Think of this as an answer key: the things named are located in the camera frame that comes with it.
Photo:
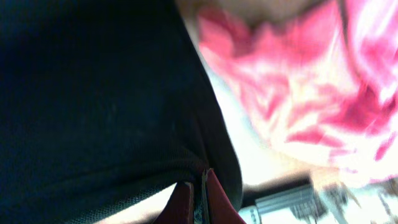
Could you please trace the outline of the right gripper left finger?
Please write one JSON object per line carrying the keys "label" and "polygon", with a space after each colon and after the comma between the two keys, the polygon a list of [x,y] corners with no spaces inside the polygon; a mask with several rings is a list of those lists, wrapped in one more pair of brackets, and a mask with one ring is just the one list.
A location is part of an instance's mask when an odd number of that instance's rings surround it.
{"label": "right gripper left finger", "polygon": [[178,182],[165,208],[153,224],[193,224],[194,188],[191,183]]}

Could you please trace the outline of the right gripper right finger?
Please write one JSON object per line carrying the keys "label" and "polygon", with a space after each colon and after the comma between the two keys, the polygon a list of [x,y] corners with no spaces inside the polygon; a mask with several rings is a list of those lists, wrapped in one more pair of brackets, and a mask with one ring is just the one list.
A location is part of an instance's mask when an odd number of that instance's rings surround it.
{"label": "right gripper right finger", "polygon": [[233,208],[213,169],[205,172],[205,198],[211,224],[245,224]]}

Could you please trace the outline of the black t-shirt with logo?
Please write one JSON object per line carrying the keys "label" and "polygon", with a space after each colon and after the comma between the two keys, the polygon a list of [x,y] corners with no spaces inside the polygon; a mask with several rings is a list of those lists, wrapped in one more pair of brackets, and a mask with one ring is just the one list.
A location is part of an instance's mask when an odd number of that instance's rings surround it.
{"label": "black t-shirt with logo", "polygon": [[1,0],[1,222],[95,223],[239,163],[171,0]]}

